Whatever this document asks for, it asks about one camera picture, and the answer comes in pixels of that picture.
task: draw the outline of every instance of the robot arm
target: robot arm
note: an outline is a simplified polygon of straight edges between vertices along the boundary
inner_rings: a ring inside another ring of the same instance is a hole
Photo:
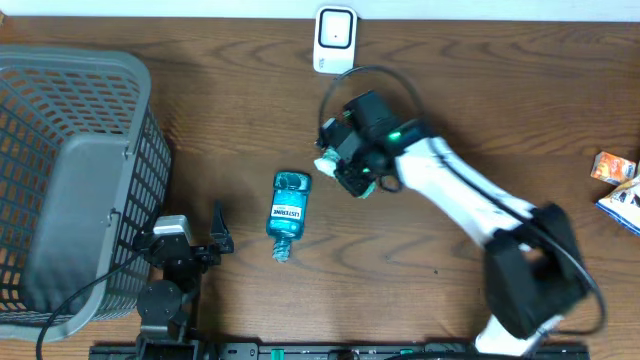
[[[461,181],[458,176],[442,164],[437,154],[432,150],[432,146],[467,179],[473,181],[493,197],[500,199],[523,217],[531,219],[531,211],[535,209],[533,205],[508,194],[491,183],[462,161],[441,137],[422,139],[407,147],[405,153],[398,156],[395,161],[400,181],[406,187],[419,192],[436,204],[477,245],[483,247],[487,242],[493,240],[493,234],[496,231],[514,230],[522,223],[498,209],[476,190]],[[520,248],[528,250],[528,246],[523,245]],[[540,325],[533,335],[519,339],[511,335],[495,315],[492,315],[485,330],[476,338],[475,347],[482,353],[520,356],[538,344],[541,337],[562,319],[561,315],[553,316]]]
[[[345,121],[330,119],[320,128],[317,143],[326,150],[316,162],[321,171],[357,197],[368,195],[376,180],[385,187],[382,179],[396,177],[484,248],[485,294],[493,315],[476,338],[478,351],[526,354],[597,286],[558,206],[538,209],[508,194],[462,161],[423,121],[401,123],[375,92],[344,109]],[[543,256],[527,260],[523,251],[531,248]]]
[[[487,180],[451,151],[441,137],[425,138],[408,146],[405,153],[395,159],[399,180],[406,187],[419,192],[436,204],[477,245],[483,246],[492,240],[498,229],[513,230],[521,222],[496,208],[485,197],[462,182],[442,164],[432,147],[467,179],[500,199],[521,216],[531,218],[531,210],[535,208],[533,205],[508,194]]]

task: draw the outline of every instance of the white wall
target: white wall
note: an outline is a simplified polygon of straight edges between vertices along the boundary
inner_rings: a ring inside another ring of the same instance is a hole
[[[324,4],[363,19],[640,21],[640,0],[0,0],[7,15],[303,18]]]

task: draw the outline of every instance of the white plug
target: white plug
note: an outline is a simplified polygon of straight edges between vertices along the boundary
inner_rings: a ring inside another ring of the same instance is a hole
[[[343,6],[324,6],[316,15],[313,68],[320,73],[342,74],[355,60],[358,16]]]

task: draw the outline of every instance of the gray plastic basket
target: gray plastic basket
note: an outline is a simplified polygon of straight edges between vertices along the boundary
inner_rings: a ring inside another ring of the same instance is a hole
[[[131,55],[0,46],[0,338],[35,341],[67,297],[132,256],[171,155]],[[77,299],[45,341],[124,316],[143,259]]]

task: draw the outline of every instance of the wood grain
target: wood grain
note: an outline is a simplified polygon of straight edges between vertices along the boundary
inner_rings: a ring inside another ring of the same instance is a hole
[[[593,359],[637,359],[640,239],[593,203],[600,150],[640,156],[640,25],[378,22],[358,29],[357,60],[408,74],[456,151],[506,190],[571,216],[611,313],[588,339]],[[130,52],[150,69],[152,106],[175,148],[167,211],[207,240],[223,201],[236,254],[205,276],[200,327],[213,339],[265,342],[423,341],[472,337],[485,324],[480,252],[417,194],[352,199],[312,160],[317,108],[330,76],[311,66],[312,21],[8,18],[1,43]],[[351,80],[331,111],[369,87],[406,99],[382,77]],[[264,223],[273,174],[314,176],[304,238],[286,265]],[[589,326],[585,303],[566,326]],[[93,323],[45,347],[84,359],[94,343],[132,342],[139,318]],[[4,341],[0,359],[33,358]]]

